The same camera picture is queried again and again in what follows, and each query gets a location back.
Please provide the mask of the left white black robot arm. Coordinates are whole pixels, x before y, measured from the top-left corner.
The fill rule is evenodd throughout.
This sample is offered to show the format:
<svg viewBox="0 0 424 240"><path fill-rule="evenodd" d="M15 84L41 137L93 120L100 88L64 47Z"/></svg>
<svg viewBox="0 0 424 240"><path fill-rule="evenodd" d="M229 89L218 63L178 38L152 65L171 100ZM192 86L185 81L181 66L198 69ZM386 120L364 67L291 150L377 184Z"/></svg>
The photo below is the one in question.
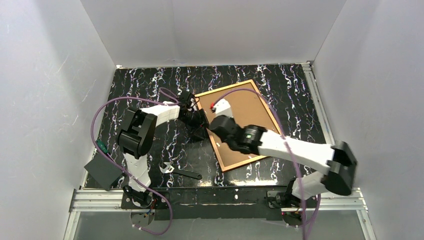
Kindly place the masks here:
<svg viewBox="0 0 424 240"><path fill-rule="evenodd" d="M128 109L116 142L123 153L129 172L128 185L124 193L136 206L146 208L153 202L147 187L151 184L148 168L150 151L156 127L171 120L184 123L193 141L202 141L207 136L209 121L203 109L197 107L196 97L188 91L174 94L161 87L159 91L168 100L158 105Z"/></svg>

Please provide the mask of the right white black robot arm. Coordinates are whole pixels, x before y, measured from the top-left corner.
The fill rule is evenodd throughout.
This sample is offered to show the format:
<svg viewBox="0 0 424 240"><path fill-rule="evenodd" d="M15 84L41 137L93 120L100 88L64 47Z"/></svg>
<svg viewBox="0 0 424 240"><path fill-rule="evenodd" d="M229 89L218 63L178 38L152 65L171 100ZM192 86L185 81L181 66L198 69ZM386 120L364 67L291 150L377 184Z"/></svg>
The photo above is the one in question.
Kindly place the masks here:
<svg viewBox="0 0 424 240"><path fill-rule="evenodd" d="M282 137L262 126L240 127L225 115L215 117L209 130L232 151L286 159L312 168L313 173L297 177L287 187L295 199L307 200L326 192L349 196L353 192L358 161L347 142L331 145Z"/></svg>

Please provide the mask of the wooden picture frame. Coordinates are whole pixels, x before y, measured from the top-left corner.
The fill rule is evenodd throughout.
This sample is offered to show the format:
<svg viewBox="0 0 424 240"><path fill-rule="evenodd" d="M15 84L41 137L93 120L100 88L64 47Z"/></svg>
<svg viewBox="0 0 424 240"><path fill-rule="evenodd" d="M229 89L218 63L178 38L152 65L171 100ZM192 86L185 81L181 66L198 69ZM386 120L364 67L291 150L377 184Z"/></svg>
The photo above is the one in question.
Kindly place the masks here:
<svg viewBox="0 0 424 240"><path fill-rule="evenodd" d="M210 107L219 97L235 89L243 89L233 92L224 97L231 106L231 111L235 122L245 127L247 125L257 125L266 129L280 133L280 129L275 117L272 115L267 104L257 95L259 89L255 82L250 79L243 82L220 87L214 90L197 93L199 98L197 106L204 109L209 122L213 120L215 114ZM266 157L255 154L242 154L238 151L232 151L226 143L223 143L219 137L208 131L209 139L213 147L219 166L223 172L227 172L244 165L260 161Z"/></svg>

